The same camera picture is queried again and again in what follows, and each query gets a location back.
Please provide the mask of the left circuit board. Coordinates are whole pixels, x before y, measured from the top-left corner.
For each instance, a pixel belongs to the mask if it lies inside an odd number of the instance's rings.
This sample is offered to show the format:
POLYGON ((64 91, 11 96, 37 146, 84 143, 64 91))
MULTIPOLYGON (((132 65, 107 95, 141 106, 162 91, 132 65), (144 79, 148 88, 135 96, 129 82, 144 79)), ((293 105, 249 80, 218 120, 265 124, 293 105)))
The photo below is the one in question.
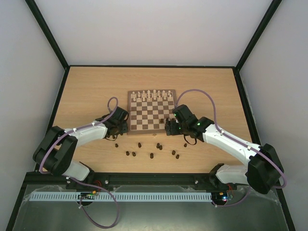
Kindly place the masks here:
POLYGON ((95 197, 99 195, 98 191, 92 191, 92 192, 81 192, 78 196, 77 199, 83 199, 83 200, 94 200, 95 197))

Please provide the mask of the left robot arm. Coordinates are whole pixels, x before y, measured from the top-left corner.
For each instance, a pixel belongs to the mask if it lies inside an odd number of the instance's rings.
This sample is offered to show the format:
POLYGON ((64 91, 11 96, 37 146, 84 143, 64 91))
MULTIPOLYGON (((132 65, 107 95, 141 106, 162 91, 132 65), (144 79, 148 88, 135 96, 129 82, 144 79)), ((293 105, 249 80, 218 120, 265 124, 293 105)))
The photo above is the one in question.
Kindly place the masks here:
POLYGON ((50 173, 84 181, 90 174, 90 168, 73 160, 75 149, 88 142, 126 133, 128 116, 126 110, 117 107, 110 114, 78 128, 62 129, 54 126, 35 150, 33 160, 39 165, 42 174, 50 173))

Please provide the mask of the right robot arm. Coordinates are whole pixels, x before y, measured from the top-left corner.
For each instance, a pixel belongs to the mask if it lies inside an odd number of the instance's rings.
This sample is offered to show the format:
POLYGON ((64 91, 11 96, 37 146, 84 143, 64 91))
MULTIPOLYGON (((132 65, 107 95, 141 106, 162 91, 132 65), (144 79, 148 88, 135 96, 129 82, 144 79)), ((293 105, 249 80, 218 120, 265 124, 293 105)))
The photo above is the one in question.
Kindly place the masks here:
POLYGON ((210 184, 214 188, 219 189, 227 183, 247 184, 258 193, 267 194, 276 187, 284 169, 273 146, 267 143, 261 146, 240 139, 207 117, 197 118, 184 104, 173 109, 173 116, 165 121, 168 136, 183 135, 206 142, 242 163, 242 166, 217 166, 210 176, 210 184))

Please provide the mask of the right circuit board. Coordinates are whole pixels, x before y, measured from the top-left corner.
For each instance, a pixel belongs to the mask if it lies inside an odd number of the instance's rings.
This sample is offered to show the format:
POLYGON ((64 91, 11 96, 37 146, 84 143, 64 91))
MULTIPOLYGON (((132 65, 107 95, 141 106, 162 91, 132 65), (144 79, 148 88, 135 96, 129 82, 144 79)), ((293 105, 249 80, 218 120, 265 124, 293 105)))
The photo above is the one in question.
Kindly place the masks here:
POLYGON ((214 192, 211 193, 211 198, 213 201, 223 201, 226 202, 228 200, 232 200, 234 197, 234 193, 232 192, 214 192))

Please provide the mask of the circuit board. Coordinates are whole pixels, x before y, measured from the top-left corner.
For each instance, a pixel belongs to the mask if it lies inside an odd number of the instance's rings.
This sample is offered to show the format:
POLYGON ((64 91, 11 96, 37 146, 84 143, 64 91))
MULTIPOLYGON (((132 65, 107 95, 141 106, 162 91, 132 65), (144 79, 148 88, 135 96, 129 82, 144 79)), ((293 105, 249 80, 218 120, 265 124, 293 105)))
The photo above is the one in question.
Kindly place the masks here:
POLYGON ((77 199, 83 199, 83 200, 94 200, 95 197, 99 195, 98 191, 92 191, 92 192, 81 192, 78 196, 77 199))
POLYGON ((214 192, 211 193, 211 198, 213 201, 223 201, 226 202, 228 200, 232 200, 234 197, 234 193, 232 192, 214 192))

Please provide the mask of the wooden chess board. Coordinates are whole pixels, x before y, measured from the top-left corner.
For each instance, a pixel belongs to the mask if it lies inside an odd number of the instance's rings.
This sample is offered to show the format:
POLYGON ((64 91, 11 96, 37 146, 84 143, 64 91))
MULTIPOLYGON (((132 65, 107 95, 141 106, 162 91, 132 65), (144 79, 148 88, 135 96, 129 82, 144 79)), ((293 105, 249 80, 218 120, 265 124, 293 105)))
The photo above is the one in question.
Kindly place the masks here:
POLYGON ((143 90, 131 90, 128 92, 128 135, 142 135, 142 134, 157 134, 165 132, 166 118, 169 120, 175 116, 172 110, 175 107, 177 101, 176 91, 174 89, 155 89, 157 100, 153 100, 153 90, 145 89, 146 97, 145 101, 142 101, 143 90), (151 92, 152 101, 147 101, 147 91, 151 92), (158 101, 157 92, 160 90, 162 97, 162 91, 166 92, 167 100, 158 101), (172 100, 168 100, 168 91, 171 91, 172 100), (136 101, 133 101, 132 92, 135 92, 136 101), (141 102, 138 102, 138 91, 141 93, 141 102))

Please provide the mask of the black mounting rail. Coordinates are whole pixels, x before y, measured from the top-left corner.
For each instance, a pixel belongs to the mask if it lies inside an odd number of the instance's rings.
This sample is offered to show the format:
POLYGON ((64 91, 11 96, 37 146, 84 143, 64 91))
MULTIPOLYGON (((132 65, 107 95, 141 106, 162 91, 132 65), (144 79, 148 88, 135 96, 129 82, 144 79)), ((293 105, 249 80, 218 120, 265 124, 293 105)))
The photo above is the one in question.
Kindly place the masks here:
MULTIPOLYGON (((38 172, 26 173, 24 185, 26 184, 51 184, 65 185, 68 189, 76 189, 81 191, 86 189, 86 186, 78 185, 77 183, 68 183, 64 176, 54 176, 51 174, 40 174, 38 172)), ((111 191, 119 186, 183 186, 192 187, 197 190, 205 190, 209 192, 226 191, 229 186, 233 189, 237 185, 245 185, 244 183, 219 182, 214 174, 176 174, 176 173, 102 173, 91 172, 83 183, 100 185, 104 189, 111 191)))

